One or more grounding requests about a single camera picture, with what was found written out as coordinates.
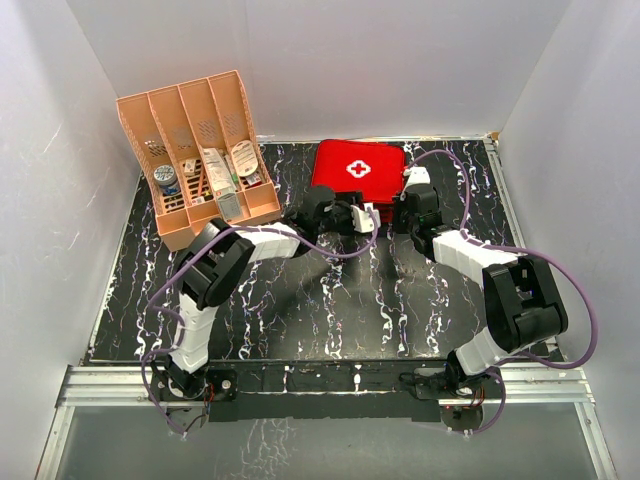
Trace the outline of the red black medicine case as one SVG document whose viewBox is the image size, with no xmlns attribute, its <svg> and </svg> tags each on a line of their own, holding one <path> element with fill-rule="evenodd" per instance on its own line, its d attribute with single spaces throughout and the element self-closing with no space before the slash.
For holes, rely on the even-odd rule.
<svg viewBox="0 0 640 480">
<path fill-rule="evenodd" d="M 336 194 L 360 192 L 372 203 L 383 224 L 393 218 L 393 197 L 403 188 L 405 152 L 376 142 L 328 139 L 319 143 L 311 185 L 323 185 Z"/>
</svg>

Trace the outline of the orange plastic file organizer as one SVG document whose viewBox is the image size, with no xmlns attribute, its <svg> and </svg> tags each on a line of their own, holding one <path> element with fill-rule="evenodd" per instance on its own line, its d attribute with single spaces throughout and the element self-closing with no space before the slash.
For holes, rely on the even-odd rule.
<svg viewBox="0 0 640 480">
<path fill-rule="evenodd" d="M 233 162 L 234 150 L 258 145 L 238 71 L 121 97 L 116 105 L 169 250 L 187 247 L 216 217 L 240 225 L 280 217 L 262 155 L 255 155 L 256 169 L 246 178 Z"/>
</svg>

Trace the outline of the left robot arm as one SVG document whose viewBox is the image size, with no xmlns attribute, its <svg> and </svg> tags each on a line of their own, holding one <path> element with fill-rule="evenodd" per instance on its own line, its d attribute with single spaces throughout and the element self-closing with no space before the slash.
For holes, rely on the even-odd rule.
<svg viewBox="0 0 640 480">
<path fill-rule="evenodd" d="M 236 290 L 246 268 L 271 259 L 293 259 L 314 250 L 336 259 L 340 254 L 317 246 L 326 233 L 354 236 L 376 231 L 377 218 L 360 192 L 336 193 L 311 188 L 296 209 L 270 224 L 232 226 L 209 221 L 177 259 L 176 270 L 149 301 L 148 312 L 177 321 L 170 347 L 145 354 L 157 382 L 156 392 L 184 400 L 197 399 L 206 387 L 209 341 L 218 308 Z"/>
</svg>

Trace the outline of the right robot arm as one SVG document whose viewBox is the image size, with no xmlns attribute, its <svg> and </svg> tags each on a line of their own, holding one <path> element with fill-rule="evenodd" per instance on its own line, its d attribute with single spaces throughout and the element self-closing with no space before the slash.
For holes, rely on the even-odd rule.
<svg viewBox="0 0 640 480">
<path fill-rule="evenodd" d="M 452 350 L 441 372 L 405 374 L 416 389 L 471 395 L 492 367 L 565 332 L 568 315 L 548 262 L 479 242 L 444 223 L 435 188 L 416 184 L 394 197 L 393 229 L 430 261 L 456 270 L 483 294 L 486 326 Z"/>
</svg>

